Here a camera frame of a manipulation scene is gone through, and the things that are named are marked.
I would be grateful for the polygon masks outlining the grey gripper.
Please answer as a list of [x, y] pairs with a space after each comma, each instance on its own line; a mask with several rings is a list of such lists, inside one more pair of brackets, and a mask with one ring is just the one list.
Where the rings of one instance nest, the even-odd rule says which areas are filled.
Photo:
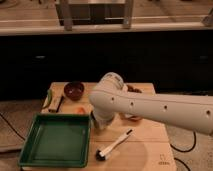
[[114, 120], [114, 113], [92, 113], [94, 126], [98, 130], [106, 129]]

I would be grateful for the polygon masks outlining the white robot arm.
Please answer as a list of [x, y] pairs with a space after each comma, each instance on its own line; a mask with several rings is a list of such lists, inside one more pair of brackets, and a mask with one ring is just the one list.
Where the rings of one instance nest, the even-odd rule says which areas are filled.
[[89, 102], [99, 129], [118, 112], [213, 136], [213, 96], [145, 94], [123, 87], [122, 77], [108, 72], [91, 90]]

